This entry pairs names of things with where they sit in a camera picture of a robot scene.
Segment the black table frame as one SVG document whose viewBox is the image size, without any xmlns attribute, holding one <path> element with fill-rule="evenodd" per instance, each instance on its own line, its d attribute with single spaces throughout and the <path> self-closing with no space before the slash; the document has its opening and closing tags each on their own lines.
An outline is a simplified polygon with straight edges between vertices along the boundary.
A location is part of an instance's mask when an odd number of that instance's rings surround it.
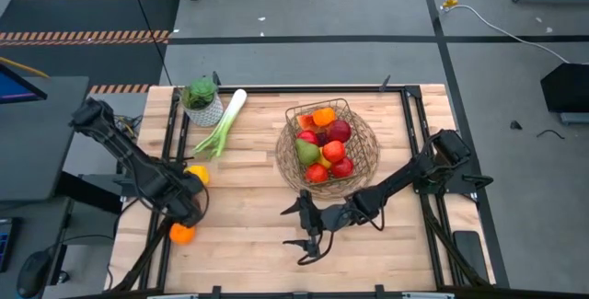
<svg viewBox="0 0 589 299">
<path fill-rule="evenodd" d="M 302 239 L 296 214 L 281 215 L 296 199 L 276 163 L 275 145 L 295 106 L 344 98 L 375 132 L 380 149 L 375 181 L 391 175 L 410 158 L 410 143 L 427 125 L 430 132 L 456 127 L 442 85 L 421 86 L 420 100 L 398 86 L 250 86 L 231 127 L 224 152 L 201 155 L 195 163 L 211 176 L 209 208 L 188 245 L 162 244 L 148 269 L 148 285 L 166 293 L 351 293 L 431 291 L 451 284 L 456 268 L 441 243 L 430 244 L 422 203 L 412 188 L 395 194 L 385 215 L 372 224 L 333 235 L 329 253 L 300 266 L 303 250 L 284 245 Z"/>
</svg>

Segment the grey desk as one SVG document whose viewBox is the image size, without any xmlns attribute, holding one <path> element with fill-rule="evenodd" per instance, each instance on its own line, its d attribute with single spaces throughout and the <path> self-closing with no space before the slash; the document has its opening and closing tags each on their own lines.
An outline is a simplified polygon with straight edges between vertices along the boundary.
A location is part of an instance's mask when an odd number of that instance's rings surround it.
<svg viewBox="0 0 589 299">
<path fill-rule="evenodd" d="M 86 76 L 31 77 L 44 100 L 0 105 L 0 201 L 44 201 L 55 192 L 87 96 Z"/>
</svg>

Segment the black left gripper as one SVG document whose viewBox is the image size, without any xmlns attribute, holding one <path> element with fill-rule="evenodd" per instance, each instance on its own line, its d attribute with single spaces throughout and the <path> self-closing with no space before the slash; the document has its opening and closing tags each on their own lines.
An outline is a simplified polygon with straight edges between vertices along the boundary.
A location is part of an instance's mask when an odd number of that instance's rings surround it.
<svg viewBox="0 0 589 299">
<path fill-rule="evenodd" d="M 199 197 L 208 197 L 201 179 L 192 173 L 171 175 L 157 195 L 157 203 L 166 214 L 185 227 L 193 227 L 205 216 L 208 203 L 201 204 Z"/>
</svg>

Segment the black computer mouse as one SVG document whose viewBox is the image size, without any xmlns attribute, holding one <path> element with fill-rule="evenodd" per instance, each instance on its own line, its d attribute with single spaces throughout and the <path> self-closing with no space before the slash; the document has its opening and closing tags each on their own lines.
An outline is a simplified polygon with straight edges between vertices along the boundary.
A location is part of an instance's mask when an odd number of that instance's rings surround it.
<svg viewBox="0 0 589 299">
<path fill-rule="evenodd" d="M 33 252 L 26 258 L 17 276 L 17 295 L 21 299 L 33 299 L 40 293 L 51 261 L 49 249 Z"/>
</svg>

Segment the computer monitor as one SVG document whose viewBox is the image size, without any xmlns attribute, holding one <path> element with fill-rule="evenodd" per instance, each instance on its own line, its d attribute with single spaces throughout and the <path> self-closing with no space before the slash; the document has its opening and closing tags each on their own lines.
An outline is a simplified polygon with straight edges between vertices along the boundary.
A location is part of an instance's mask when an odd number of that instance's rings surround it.
<svg viewBox="0 0 589 299">
<path fill-rule="evenodd" d="M 47 94 L 0 64 L 0 104 L 38 101 Z"/>
</svg>

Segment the yellow rod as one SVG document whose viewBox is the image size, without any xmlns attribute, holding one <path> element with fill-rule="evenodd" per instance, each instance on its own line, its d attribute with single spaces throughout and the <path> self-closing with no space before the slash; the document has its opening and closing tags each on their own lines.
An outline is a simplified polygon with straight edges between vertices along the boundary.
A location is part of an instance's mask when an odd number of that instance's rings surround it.
<svg viewBox="0 0 589 299">
<path fill-rule="evenodd" d="M 28 73 L 31 73 L 31 74 L 34 74 L 34 75 L 37 75 L 37 76 L 40 76 L 40 77 L 51 78 L 49 75 L 43 73 L 40 70 L 37 70 L 37 69 L 32 68 L 32 67 L 29 67 L 29 66 L 27 66 L 25 64 L 22 64 L 22 63 L 14 62 L 14 61 L 9 60 L 9 59 L 7 59 L 5 57 L 0 57 L 0 63 L 14 66 L 16 68 L 19 68 L 21 70 L 27 71 Z"/>
</svg>

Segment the potted plant in patterned pot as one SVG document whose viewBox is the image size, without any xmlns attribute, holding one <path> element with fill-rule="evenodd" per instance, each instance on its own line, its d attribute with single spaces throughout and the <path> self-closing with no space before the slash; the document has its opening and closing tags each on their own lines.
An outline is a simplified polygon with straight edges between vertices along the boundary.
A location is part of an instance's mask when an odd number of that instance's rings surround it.
<svg viewBox="0 0 589 299">
<path fill-rule="evenodd" d="M 200 127 L 216 125 L 224 114 L 218 85 L 211 76 L 200 77 L 183 87 L 180 101 L 189 119 Z"/>
</svg>

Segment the green and white leek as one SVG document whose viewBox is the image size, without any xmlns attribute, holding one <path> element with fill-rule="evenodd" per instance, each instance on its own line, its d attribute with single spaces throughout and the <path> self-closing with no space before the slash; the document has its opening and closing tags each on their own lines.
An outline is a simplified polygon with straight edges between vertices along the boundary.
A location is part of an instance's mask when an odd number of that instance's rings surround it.
<svg viewBox="0 0 589 299">
<path fill-rule="evenodd" d="M 244 89 L 238 89 L 233 94 L 221 120 L 217 123 L 212 133 L 192 149 L 194 155 L 208 148 L 211 149 L 209 158 L 218 157 L 223 152 L 231 126 L 245 105 L 247 97 L 248 94 Z"/>
</svg>

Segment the black mat with orange stripes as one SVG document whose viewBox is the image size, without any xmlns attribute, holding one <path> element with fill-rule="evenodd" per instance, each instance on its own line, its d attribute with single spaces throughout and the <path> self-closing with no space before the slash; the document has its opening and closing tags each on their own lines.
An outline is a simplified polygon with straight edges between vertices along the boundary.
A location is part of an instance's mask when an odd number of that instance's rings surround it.
<svg viewBox="0 0 589 299">
<path fill-rule="evenodd" d="M 93 93 L 144 93 L 165 81 L 178 8 L 179 0 L 12 0 L 0 16 L 0 57 L 86 76 Z"/>
</svg>

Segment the green pear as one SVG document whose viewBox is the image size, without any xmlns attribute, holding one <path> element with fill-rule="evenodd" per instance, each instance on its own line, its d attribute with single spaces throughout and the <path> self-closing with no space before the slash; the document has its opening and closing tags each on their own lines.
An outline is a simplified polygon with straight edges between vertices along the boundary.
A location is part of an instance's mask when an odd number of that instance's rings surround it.
<svg viewBox="0 0 589 299">
<path fill-rule="evenodd" d="M 319 159 L 320 151 L 317 145 L 300 138 L 295 140 L 294 145 L 298 160 L 304 166 L 311 166 Z"/>
</svg>

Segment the black box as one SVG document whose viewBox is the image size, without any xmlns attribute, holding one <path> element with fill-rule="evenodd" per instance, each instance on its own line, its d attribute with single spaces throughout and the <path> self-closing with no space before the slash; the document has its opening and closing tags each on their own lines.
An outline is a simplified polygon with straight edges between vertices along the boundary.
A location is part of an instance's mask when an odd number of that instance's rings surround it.
<svg viewBox="0 0 589 299">
<path fill-rule="evenodd" d="M 562 63 L 540 84 L 550 112 L 589 113 L 589 64 Z"/>
</svg>

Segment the yellow bell pepper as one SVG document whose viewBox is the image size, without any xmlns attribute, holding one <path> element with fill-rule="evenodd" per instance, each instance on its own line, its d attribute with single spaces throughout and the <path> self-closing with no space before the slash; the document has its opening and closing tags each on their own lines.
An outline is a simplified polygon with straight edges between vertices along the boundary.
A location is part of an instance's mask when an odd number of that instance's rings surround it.
<svg viewBox="0 0 589 299">
<path fill-rule="evenodd" d="M 204 186 L 210 183 L 210 175 L 205 166 L 189 166 L 184 169 L 184 172 L 196 176 Z"/>
</svg>

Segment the black smartphone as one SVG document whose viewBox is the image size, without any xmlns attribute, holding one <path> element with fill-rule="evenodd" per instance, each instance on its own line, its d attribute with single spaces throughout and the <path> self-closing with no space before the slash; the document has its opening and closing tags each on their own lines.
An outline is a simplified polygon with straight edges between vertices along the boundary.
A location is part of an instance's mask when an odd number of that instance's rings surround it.
<svg viewBox="0 0 589 299">
<path fill-rule="evenodd" d="M 455 231 L 453 239 L 466 262 L 484 280 L 489 280 L 479 234 L 475 231 Z"/>
</svg>

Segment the black keyboard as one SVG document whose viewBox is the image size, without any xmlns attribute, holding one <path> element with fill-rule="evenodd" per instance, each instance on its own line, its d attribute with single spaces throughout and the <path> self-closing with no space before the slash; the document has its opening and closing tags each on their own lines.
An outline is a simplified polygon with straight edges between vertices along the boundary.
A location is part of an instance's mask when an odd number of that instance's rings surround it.
<svg viewBox="0 0 589 299">
<path fill-rule="evenodd" d="M 0 218 L 0 273 L 8 269 L 19 224 L 18 218 Z"/>
</svg>

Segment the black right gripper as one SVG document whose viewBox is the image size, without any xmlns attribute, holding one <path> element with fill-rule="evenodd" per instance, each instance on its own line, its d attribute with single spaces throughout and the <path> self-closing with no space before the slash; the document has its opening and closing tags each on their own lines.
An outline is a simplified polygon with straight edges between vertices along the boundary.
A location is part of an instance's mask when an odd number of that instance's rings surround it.
<svg viewBox="0 0 589 299">
<path fill-rule="evenodd" d="M 331 249 L 333 235 L 353 222 L 356 207 L 353 197 L 350 194 L 344 198 L 345 203 L 319 209 L 313 202 L 312 194 L 308 190 L 302 190 L 294 204 L 282 211 L 281 215 L 298 213 L 300 225 L 306 231 L 308 239 L 285 240 L 283 244 L 301 247 L 306 252 L 304 259 L 324 258 Z M 324 231 L 330 232 L 330 238 L 328 247 L 321 251 Z"/>
</svg>

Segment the dark red apple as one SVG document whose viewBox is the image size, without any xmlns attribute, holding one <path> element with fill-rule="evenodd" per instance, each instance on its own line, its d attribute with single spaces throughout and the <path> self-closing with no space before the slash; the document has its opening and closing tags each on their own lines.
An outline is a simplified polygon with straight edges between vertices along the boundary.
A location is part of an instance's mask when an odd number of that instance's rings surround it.
<svg viewBox="0 0 589 299">
<path fill-rule="evenodd" d="M 327 129 L 327 137 L 330 142 L 339 141 L 346 143 L 352 135 L 352 128 L 347 121 L 335 120 Z"/>
</svg>

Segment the red apple with yellow streaks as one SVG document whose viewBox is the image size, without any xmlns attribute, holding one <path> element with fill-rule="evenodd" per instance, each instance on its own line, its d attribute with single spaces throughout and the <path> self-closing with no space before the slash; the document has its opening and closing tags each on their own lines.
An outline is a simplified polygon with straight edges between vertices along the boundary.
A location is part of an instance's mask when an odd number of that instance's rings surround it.
<svg viewBox="0 0 589 299">
<path fill-rule="evenodd" d="M 322 183 L 329 179 L 329 172 L 326 167 L 316 163 L 307 168 L 305 178 L 309 183 Z"/>
</svg>

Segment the orange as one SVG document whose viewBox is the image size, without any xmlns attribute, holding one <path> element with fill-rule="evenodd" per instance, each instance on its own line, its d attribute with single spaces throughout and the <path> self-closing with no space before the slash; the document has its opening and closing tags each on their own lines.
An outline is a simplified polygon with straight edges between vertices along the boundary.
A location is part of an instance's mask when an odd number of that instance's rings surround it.
<svg viewBox="0 0 589 299">
<path fill-rule="evenodd" d="M 170 230 L 168 237 L 171 242 L 177 245 L 188 245 L 196 235 L 196 227 L 187 227 L 180 223 L 174 223 Z"/>
<path fill-rule="evenodd" d="M 336 120 L 336 113 L 333 108 L 316 109 L 312 113 L 312 119 L 318 127 L 326 127 Z"/>
</svg>

